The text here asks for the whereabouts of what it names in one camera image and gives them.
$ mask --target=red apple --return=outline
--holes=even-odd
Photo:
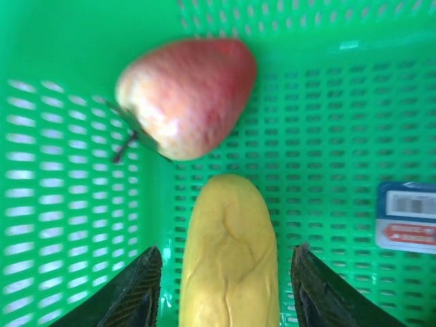
[[[188,39],[146,53],[119,77],[116,100],[173,160],[211,152],[253,90],[256,61],[240,40]]]

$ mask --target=plastic fruit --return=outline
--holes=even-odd
[[[179,327],[278,327],[277,274],[277,241],[259,191],[241,176],[212,177],[189,222]]]
[[[116,100],[173,160],[201,157],[232,131],[257,67],[240,40],[187,39],[154,49],[120,75]]]

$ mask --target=basket hole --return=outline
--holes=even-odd
[[[369,13],[369,7],[366,6],[366,7],[363,8],[363,10],[362,10],[362,18],[365,19],[366,17],[368,17],[368,13]]]
[[[403,6],[404,3],[401,1],[398,5],[396,5],[394,13],[398,14],[401,11],[401,9],[403,9]]]
[[[413,10],[413,11],[418,10],[418,9],[420,8],[421,4],[422,4],[422,0],[417,0],[417,1],[415,2],[414,6],[412,7],[412,10]]]
[[[7,80],[7,83],[11,87],[14,87],[15,89],[18,89],[20,91],[30,92],[30,93],[36,92],[35,87],[31,86],[30,84],[27,84],[26,82],[22,82],[20,80]]]

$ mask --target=apple stem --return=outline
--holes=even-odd
[[[114,159],[112,159],[112,162],[114,164],[117,164],[120,162],[121,160],[121,156],[123,155],[125,149],[127,149],[127,147],[129,147],[129,144],[138,139],[138,132],[134,131],[133,134],[124,142],[123,146],[116,152]]]

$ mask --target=red label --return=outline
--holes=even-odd
[[[392,242],[436,245],[436,227],[390,223],[383,231]]]

